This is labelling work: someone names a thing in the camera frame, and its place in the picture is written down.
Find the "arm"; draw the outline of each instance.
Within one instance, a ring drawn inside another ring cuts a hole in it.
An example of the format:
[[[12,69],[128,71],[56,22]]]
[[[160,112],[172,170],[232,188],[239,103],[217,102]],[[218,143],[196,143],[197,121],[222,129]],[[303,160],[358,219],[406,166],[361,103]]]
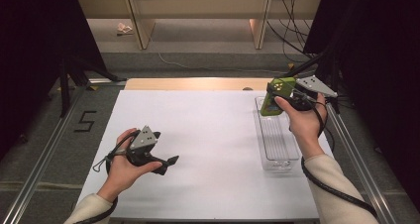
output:
[[[135,128],[125,131],[118,137],[117,144],[122,141],[124,137],[135,131]],[[121,148],[127,148],[129,143],[130,141],[127,140],[121,145]],[[112,202],[117,198],[117,196],[124,190],[131,187],[137,178],[147,172],[159,168],[160,166],[161,163],[152,162],[142,167],[135,167],[130,164],[125,156],[116,156],[112,161],[108,177],[102,187],[97,193],[92,193],[83,198],[74,208],[70,217],[64,222],[64,224],[76,223],[107,211],[112,206]],[[98,223],[108,223],[108,221],[109,217]]]
[[[320,181],[350,196],[363,200],[353,184],[344,176],[339,164],[325,155],[318,142],[320,129],[319,120],[314,111],[296,111],[290,104],[280,98],[276,103],[290,117],[290,131],[305,160],[306,168]],[[315,108],[325,121],[327,110],[325,98],[318,94]],[[321,223],[377,223],[376,219],[366,210],[343,200],[309,181]]]

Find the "white surface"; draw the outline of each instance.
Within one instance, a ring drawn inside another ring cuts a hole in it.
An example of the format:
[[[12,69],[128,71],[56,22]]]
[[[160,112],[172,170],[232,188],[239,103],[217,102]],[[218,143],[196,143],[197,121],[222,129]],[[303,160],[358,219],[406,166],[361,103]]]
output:
[[[148,173],[119,197],[114,218],[286,220],[318,218],[306,177],[263,170],[253,112],[264,91],[121,91],[93,164],[125,130],[161,132],[152,154],[179,156],[164,176]],[[331,155],[325,136],[321,144]],[[106,178],[91,170],[79,200]]]

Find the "floor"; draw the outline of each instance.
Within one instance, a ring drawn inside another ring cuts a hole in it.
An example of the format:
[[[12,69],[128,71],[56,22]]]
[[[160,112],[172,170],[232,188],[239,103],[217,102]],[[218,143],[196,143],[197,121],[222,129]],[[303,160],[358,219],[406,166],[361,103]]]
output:
[[[284,46],[270,28],[265,32],[263,48],[256,50],[247,20],[157,20],[151,42],[143,51],[139,50],[134,36],[129,35],[131,32],[117,36],[121,33],[117,30],[119,23],[132,26],[130,20],[126,19],[89,20],[108,70],[122,77],[271,77],[288,71],[290,63],[300,64],[307,59],[290,46]],[[310,26],[310,22],[298,22],[298,28],[303,34],[309,30],[306,23]],[[284,27],[279,21],[270,21],[270,24],[280,35],[284,35]],[[301,49],[295,33],[289,31],[286,38]],[[87,74],[90,78],[101,78],[95,73]],[[14,146],[0,163],[2,219],[6,218],[7,210],[25,183],[28,183],[39,158],[45,156],[43,152],[48,148],[52,154],[45,161],[40,179],[36,181],[31,198],[23,206],[24,212],[18,219],[20,223],[62,223],[65,220],[77,201],[121,89],[124,89],[123,83],[105,83],[87,89],[74,87],[71,90],[74,107],[71,116],[63,121],[59,118],[61,107],[58,83],[52,88],[50,99],[46,100],[26,133],[28,141]],[[351,99],[343,98],[340,107],[341,117],[389,204],[393,223],[420,223],[419,212],[386,160],[374,150],[374,140]],[[91,128],[79,123],[83,116],[85,120],[94,121]],[[60,123],[65,129],[57,132]],[[364,184],[343,142],[331,123],[329,126],[332,134],[327,137],[331,143],[335,138],[335,158],[345,175],[368,200]],[[53,134],[58,134],[54,137],[56,141],[52,141]]]

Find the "clear plastic container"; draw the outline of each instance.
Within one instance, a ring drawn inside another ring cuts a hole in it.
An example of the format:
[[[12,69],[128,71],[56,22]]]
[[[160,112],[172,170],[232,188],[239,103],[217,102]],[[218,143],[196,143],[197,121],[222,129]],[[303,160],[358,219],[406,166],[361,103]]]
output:
[[[255,111],[262,167],[268,171],[290,172],[301,155],[289,131],[289,118],[285,112],[278,116],[262,116],[263,100],[264,97],[256,98]]]

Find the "beige sleeve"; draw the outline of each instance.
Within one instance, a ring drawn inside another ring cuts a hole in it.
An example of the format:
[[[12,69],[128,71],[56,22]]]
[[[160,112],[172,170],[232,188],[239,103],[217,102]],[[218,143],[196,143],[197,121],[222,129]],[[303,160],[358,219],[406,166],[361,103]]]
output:
[[[341,192],[363,200],[358,190],[343,175],[339,164],[327,155],[316,156],[305,162],[306,168],[323,183]],[[312,190],[321,223],[377,223],[366,210],[343,200],[308,180]]]
[[[103,199],[102,197],[92,193],[84,197],[74,208],[70,217],[64,222],[64,224],[76,223],[83,221],[85,219],[97,216],[109,208],[111,208],[112,203]],[[98,224],[106,224],[109,222],[109,216],[103,219]]]

